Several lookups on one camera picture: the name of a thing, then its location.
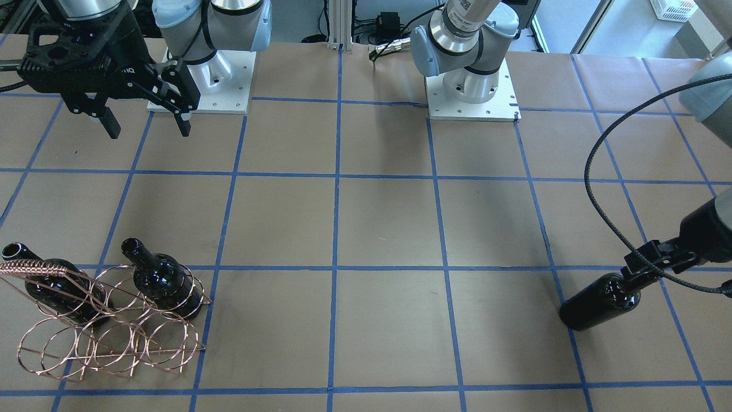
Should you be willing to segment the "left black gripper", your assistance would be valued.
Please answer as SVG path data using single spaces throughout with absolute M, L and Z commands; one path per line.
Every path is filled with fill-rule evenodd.
M 698 259 L 687 260 L 691 251 Z M 705 263 L 728 263 L 731 260 L 731 198 L 715 197 L 688 214 L 679 227 L 679 247 L 651 240 L 624 257 L 622 275 L 628 280 L 666 278 L 674 283 L 688 283 L 675 275 L 652 270 L 672 269 L 680 274 Z

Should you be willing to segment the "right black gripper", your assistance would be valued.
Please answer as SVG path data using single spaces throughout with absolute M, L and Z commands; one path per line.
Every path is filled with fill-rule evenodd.
M 68 111 L 98 121 L 112 139 L 121 126 L 108 98 L 144 99 L 173 114 L 183 137 L 201 99 L 184 60 L 157 64 L 130 6 L 45 6 L 30 26 L 18 75 L 36 92 L 58 93 Z

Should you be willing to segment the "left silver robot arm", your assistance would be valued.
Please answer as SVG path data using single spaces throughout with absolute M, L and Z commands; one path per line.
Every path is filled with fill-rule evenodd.
M 515 11 L 499 1 L 448 1 L 428 11 L 429 23 L 416 27 L 410 35 L 411 53 L 419 72 L 427 78 L 446 73 L 468 74 L 479 81 L 492 82 L 499 72 L 510 42 L 518 31 Z M 598 138 L 589 152 L 584 167 L 584 186 L 594 209 L 622 243 L 630 248 L 622 279 L 626 282 L 643 276 L 651 279 L 666 278 L 684 287 L 705 293 L 729 293 L 729 286 L 703 287 L 670 275 L 662 263 L 681 273 L 701 262 L 700 251 L 691 251 L 679 245 L 679 238 L 666 243 L 648 243 L 651 254 L 644 255 L 619 231 L 594 196 L 589 175 L 592 162 L 600 146 L 610 133 L 632 115 L 665 97 L 695 88 L 711 89 L 715 83 L 730 81 L 730 74 L 703 76 L 697 81 L 662 92 L 615 120 Z

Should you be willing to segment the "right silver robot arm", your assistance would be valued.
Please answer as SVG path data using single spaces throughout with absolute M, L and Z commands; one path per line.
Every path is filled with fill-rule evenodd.
M 128 1 L 40 1 L 26 52 L 3 60 L 3 72 L 59 94 L 73 114 L 97 120 L 112 139 L 121 127 L 109 99 L 149 101 L 172 113 L 181 135 L 203 96 L 235 85 L 224 52 L 263 52 L 271 41 L 269 1 L 154 1 L 154 21 L 170 58 L 156 62 Z

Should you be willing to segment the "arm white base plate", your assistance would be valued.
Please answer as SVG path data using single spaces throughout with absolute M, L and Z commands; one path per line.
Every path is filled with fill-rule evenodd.
M 507 60 L 487 76 L 460 69 L 424 81 L 429 119 L 517 122 L 522 118 Z
M 216 50 L 206 62 L 188 65 L 201 92 L 196 114 L 248 114 L 249 92 L 258 53 Z

